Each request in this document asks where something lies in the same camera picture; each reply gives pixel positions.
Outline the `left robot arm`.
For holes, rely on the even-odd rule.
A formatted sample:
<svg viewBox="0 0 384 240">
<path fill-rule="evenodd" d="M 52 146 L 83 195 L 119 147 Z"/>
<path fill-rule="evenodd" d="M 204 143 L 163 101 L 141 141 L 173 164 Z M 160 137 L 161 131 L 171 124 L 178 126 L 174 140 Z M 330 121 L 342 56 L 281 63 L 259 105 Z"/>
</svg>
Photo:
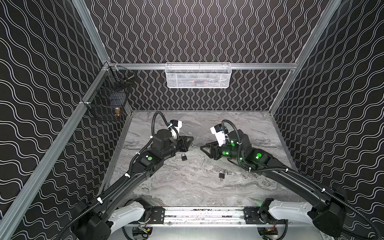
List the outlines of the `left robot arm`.
<svg viewBox="0 0 384 240">
<path fill-rule="evenodd" d="M 159 130 L 132 159 L 129 169 L 113 185 L 85 202 L 75 205 L 70 230 L 79 240 L 106 240 L 112 233 L 111 216 L 124 198 L 149 179 L 178 152 L 185 153 L 194 141 L 192 136 L 174 138 L 170 130 Z"/>
</svg>

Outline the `brass object in basket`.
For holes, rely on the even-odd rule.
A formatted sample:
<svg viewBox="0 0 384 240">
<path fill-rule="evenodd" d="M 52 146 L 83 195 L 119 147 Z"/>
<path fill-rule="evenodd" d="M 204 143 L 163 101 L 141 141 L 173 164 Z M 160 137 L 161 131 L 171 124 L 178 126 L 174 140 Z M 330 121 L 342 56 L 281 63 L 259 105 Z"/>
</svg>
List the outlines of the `brass object in basket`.
<svg viewBox="0 0 384 240">
<path fill-rule="evenodd" d="M 121 108 L 115 108 L 115 115 L 119 117 L 121 115 Z"/>
</svg>

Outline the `white mesh basket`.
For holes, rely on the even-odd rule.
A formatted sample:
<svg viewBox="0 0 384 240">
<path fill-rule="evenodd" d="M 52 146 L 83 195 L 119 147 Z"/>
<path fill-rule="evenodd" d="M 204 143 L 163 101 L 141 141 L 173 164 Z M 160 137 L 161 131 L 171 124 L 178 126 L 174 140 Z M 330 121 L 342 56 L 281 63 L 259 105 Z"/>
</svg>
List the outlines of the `white mesh basket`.
<svg viewBox="0 0 384 240">
<path fill-rule="evenodd" d="M 232 66 L 226 62 L 168 62 L 165 74 L 167 87 L 171 89 L 226 89 Z"/>
</svg>

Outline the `black padlock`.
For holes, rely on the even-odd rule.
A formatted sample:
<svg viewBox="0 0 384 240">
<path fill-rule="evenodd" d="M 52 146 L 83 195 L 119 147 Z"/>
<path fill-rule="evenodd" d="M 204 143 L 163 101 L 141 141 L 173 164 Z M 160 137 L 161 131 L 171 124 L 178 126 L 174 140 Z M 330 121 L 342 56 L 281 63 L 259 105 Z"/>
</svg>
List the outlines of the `black padlock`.
<svg viewBox="0 0 384 240">
<path fill-rule="evenodd" d="M 223 170 L 219 173 L 219 182 L 223 182 L 225 180 L 226 175 L 229 174 L 228 170 Z"/>
<path fill-rule="evenodd" d="M 185 153 L 182 153 L 182 154 L 181 154 L 181 159 L 182 159 L 182 161 L 184 162 L 184 161 L 187 161 L 187 160 L 188 160 L 188 157 L 186 156 Z"/>
</svg>

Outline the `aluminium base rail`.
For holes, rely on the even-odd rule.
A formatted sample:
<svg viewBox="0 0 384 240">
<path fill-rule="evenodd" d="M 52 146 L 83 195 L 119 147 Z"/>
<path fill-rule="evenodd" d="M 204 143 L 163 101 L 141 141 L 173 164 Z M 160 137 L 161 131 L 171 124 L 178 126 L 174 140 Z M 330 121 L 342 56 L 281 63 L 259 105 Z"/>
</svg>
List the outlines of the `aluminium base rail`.
<svg viewBox="0 0 384 240">
<path fill-rule="evenodd" d="M 258 207 L 153 207 L 144 226 L 160 227 L 273 227 L 283 220 L 262 220 Z"/>
</svg>

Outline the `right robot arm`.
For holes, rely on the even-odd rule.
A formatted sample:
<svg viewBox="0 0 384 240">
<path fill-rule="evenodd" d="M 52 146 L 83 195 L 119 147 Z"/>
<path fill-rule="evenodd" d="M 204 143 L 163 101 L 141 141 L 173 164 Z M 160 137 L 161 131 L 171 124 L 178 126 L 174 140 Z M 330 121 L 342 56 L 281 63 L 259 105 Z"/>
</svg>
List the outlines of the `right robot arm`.
<svg viewBox="0 0 384 240">
<path fill-rule="evenodd" d="M 312 183 L 272 154 L 253 147 L 241 130 L 230 132 L 227 140 L 207 143 L 200 149 L 210 159 L 226 158 L 247 172 L 263 175 L 295 192 L 311 205 L 306 215 L 317 229 L 332 237 L 341 236 L 346 207 L 335 198 L 347 199 L 347 191 L 342 187 L 334 189 Z"/>
</svg>

